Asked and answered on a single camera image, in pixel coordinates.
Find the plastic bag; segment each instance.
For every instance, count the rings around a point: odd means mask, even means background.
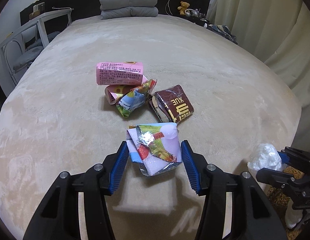
[[[272,144],[262,143],[250,155],[247,163],[249,172],[255,177],[256,173],[262,168],[275,171],[282,171],[282,160],[277,150]]]

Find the brown package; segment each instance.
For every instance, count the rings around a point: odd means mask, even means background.
[[[180,85],[155,92],[149,98],[148,104],[161,122],[179,123],[194,112]]]

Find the gray cushion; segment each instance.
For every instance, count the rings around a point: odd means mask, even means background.
[[[101,19],[107,20],[120,17],[156,17],[158,9],[156,7],[124,7],[115,10],[105,10],[101,13]]]
[[[16,61],[13,63],[12,65],[13,70],[17,72],[27,63],[34,61],[38,57],[38,55],[42,52],[43,49],[44,49],[43,46],[38,46],[26,51],[24,54],[18,57]]]
[[[48,41],[51,42],[58,34],[60,34],[60,32],[53,32],[47,35]],[[32,48],[38,47],[38,46],[42,46],[42,40],[38,39],[37,41],[35,41],[33,44],[29,45],[26,49],[30,50]]]
[[[157,4],[157,0],[99,0],[101,3],[101,11],[113,10],[123,7],[153,7]]]

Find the pink snack package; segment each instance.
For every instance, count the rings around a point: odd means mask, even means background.
[[[98,85],[141,85],[143,64],[141,62],[100,62],[96,66]]]

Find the beige blanket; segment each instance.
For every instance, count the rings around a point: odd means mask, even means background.
[[[157,122],[147,106],[124,120],[107,103],[95,77],[102,61],[143,62],[146,77],[158,79],[155,90],[180,84],[195,109],[178,125],[180,140],[226,172],[247,170],[261,142],[277,150],[292,143],[300,103],[232,42],[163,15],[75,21],[39,55],[0,114],[0,216],[17,239],[61,171],[85,172],[116,152],[128,125]],[[147,178],[129,161],[106,202],[117,240],[184,240],[195,237],[204,197],[183,165]],[[82,213],[80,221],[85,227]]]

